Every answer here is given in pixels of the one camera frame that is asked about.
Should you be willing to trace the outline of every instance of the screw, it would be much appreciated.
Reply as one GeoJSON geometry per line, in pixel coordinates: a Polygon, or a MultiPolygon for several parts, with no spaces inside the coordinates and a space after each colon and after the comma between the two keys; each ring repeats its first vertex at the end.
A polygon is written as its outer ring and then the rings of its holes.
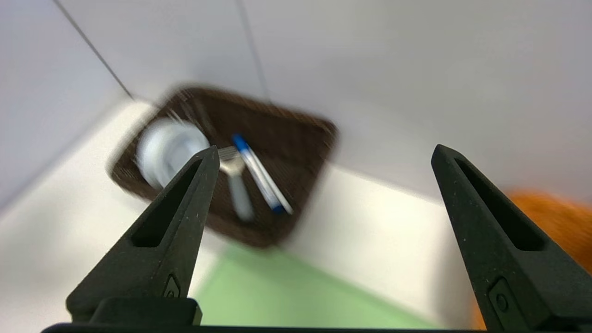
{"type": "Polygon", "coordinates": [[[496,304],[497,304],[497,307],[500,311],[502,311],[502,312],[508,311],[508,300],[506,299],[504,294],[497,294],[496,304]]]}

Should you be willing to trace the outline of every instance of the blue marker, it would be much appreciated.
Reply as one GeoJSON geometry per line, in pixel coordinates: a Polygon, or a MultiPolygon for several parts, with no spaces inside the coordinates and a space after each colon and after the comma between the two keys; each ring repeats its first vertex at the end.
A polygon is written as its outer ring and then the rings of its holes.
{"type": "Polygon", "coordinates": [[[269,174],[267,174],[266,170],[263,168],[263,165],[260,163],[258,164],[258,158],[255,156],[255,153],[251,150],[251,147],[247,144],[244,138],[241,135],[233,135],[232,141],[236,146],[236,149],[240,152],[240,155],[243,157],[244,163],[247,165],[247,168],[253,175],[253,179],[255,180],[255,184],[259,187],[259,191],[263,195],[265,202],[271,208],[274,213],[280,214],[284,212],[284,207],[280,202],[279,198],[274,193],[274,189],[272,188],[273,180],[269,178],[269,174]]]}

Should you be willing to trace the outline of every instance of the metal fork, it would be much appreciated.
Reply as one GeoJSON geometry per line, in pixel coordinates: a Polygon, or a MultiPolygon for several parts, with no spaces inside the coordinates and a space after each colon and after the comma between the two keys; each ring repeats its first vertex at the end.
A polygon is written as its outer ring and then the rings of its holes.
{"type": "Polygon", "coordinates": [[[244,161],[234,146],[218,149],[220,170],[228,175],[228,186],[234,211],[242,221],[251,221],[255,217],[253,205],[241,176],[244,161]]]}

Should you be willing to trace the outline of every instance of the woven basket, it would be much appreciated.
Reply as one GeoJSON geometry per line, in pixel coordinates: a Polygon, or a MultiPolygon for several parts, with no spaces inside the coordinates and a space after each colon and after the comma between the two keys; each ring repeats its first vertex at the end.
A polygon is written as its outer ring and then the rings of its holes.
{"type": "Polygon", "coordinates": [[[237,94],[207,87],[179,89],[144,126],[133,134],[110,165],[110,177],[121,188],[153,200],[159,190],[152,188],[136,165],[136,147],[144,129],[153,121],[175,114],[199,123],[203,114],[183,105],[200,105],[209,118],[204,134],[210,144],[230,146],[231,136],[240,133],[258,155],[278,188],[294,209],[294,214],[273,214],[265,203],[250,172],[242,176],[255,210],[255,220],[242,222],[235,214],[226,174],[220,172],[210,205],[207,226],[244,244],[265,248],[277,244],[293,230],[305,207],[318,174],[327,159],[337,130],[326,120],[257,102],[237,94]]]}

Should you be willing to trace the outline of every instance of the wall seam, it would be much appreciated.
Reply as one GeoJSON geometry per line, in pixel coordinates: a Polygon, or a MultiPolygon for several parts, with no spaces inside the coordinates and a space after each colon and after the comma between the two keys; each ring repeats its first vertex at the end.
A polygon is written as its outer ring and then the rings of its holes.
{"type": "Polygon", "coordinates": [[[253,36],[253,31],[251,30],[251,25],[249,23],[249,16],[247,15],[247,8],[243,0],[235,0],[236,6],[239,10],[239,16],[241,23],[243,25],[244,33],[247,37],[247,43],[249,44],[249,49],[251,51],[251,55],[253,56],[253,60],[255,61],[255,71],[257,72],[257,76],[259,77],[259,83],[263,88],[263,93],[265,94],[265,98],[269,101],[270,93],[267,86],[267,80],[265,79],[265,74],[263,72],[263,63],[261,58],[259,57],[259,53],[257,52],[257,47],[255,46],[255,38],[253,36]]]}
{"type": "Polygon", "coordinates": [[[126,88],[126,86],[119,79],[119,77],[117,77],[117,75],[115,74],[115,72],[113,71],[113,69],[111,69],[111,67],[109,66],[109,64],[105,60],[105,58],[103,58],[101,56],[101,54],[99,53],[99,50],[97,50],[96,47],[91,43],[90,39],[88,39],[88,37],[86,36],[86,34],[80,28],[80,26],[78,26],[78,24],[76,23],[76,21],[74,21],[74,18],[70,15],[70,13],[68,13],[68,11],[66,10],[66,8],[60,3],[59,0],[53,0],[53,2],[60,9],[60,11],[62,12],[62,14],[64,14],[64,16],[70,22],[70,24],[72,25],[72,27],[74,29],[76,29],[76,31],[78,32],[78,34],[80,35],[80,37],[84,40],[84,42],[88,45],[88,47],[90,47],[91,50],[95,53],[95,56],[101,61],[101,63],[109,71],[109,73],[111,74],[111,76],[113,76],[113,78],[117,81],[117,83],[119,84],[119,86],[121,87],[121,89],[123,89],[123,91],[125,91],[126,94],[133,100],[134,97],[131,95],[130,91],[126,88]]]}

